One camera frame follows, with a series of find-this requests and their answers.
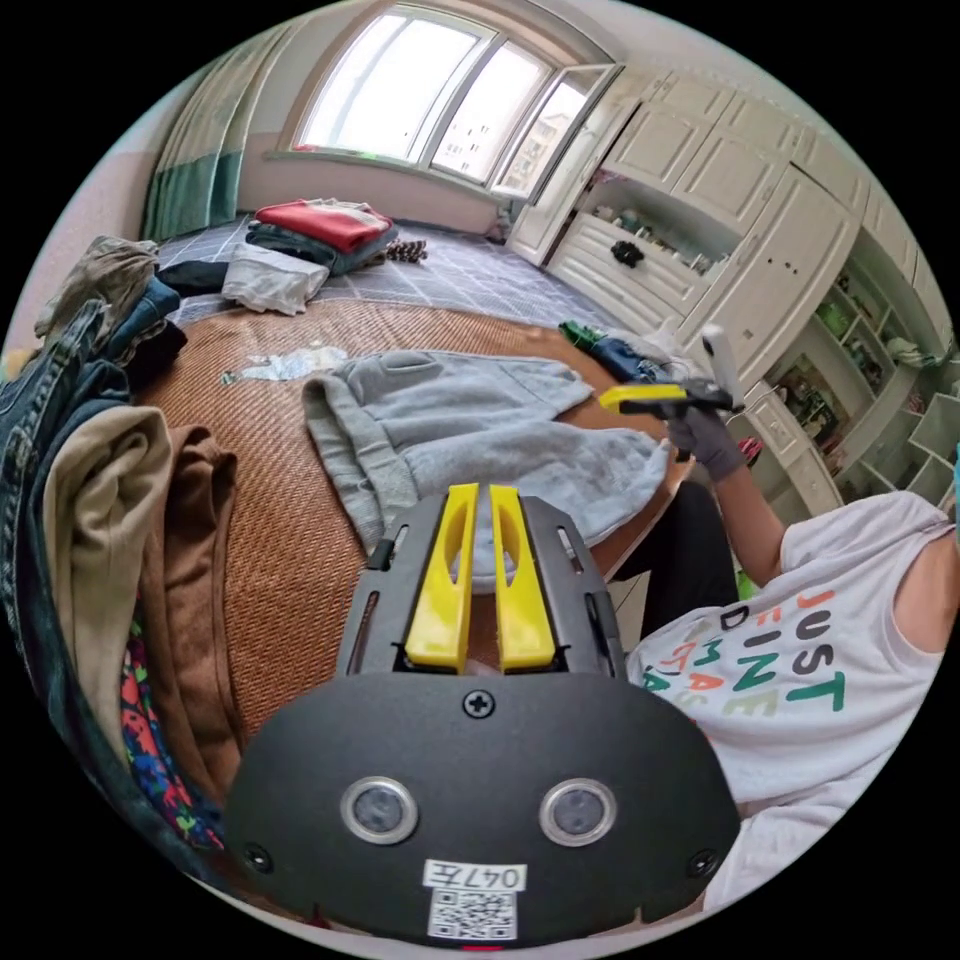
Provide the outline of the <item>person's right hand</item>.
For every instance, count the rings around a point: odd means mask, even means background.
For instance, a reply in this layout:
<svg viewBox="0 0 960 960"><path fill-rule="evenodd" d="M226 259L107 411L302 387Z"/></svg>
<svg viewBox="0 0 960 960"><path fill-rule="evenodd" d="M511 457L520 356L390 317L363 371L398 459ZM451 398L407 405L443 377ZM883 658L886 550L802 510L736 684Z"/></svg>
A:
<svg viewBox="0 0 960 960"><path fill-rule="evenodd" d="M667 421L673 445L690 453L713 484L747 467L743 453L713 410L689 407Z"/></svg>

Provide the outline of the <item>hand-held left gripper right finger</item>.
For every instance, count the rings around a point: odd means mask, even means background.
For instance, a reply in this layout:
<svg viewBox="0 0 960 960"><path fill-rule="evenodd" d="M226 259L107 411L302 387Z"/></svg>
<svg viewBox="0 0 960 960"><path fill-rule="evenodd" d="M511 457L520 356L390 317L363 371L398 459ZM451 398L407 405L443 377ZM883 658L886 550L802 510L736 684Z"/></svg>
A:
<svg viewBox="0 0 960 960"><path fill-rule="evenodd" d="M543 671L553 664L556 645L524 507L512 487L493 485L489 494L500 669Z"/></svg>

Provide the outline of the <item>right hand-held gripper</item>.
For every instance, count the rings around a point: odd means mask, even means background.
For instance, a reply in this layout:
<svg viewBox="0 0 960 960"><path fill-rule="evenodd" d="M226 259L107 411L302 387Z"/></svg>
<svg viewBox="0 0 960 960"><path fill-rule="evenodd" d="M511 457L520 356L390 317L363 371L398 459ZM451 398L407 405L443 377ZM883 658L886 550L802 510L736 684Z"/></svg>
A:
<svg viewBox="0 0 960 960"><path fill-rule="evenodd" d="M622 415L649 414L664 422L666 426L669 418L689 407L713 410L719 417L721 412L732 413L735 411L735 404L731 395L721 387L706 380L681 383L622 384L600 394L598 403L604 409ZM688 458L694 458L686 451L677 448L676 450Z"/></svg>

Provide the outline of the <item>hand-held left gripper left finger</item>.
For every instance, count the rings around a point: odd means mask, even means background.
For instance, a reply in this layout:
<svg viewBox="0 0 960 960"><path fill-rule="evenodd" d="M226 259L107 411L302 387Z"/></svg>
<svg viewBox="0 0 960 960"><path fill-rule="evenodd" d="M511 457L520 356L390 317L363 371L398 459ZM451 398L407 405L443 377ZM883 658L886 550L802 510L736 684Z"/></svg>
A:
<svg viewBox="0 0 960 960"><path fill-rule="evenodd" d="M439 503L404 642L405 656L417 669L465 667L478 500L479 485L470 483L449 487Z"/></svg>

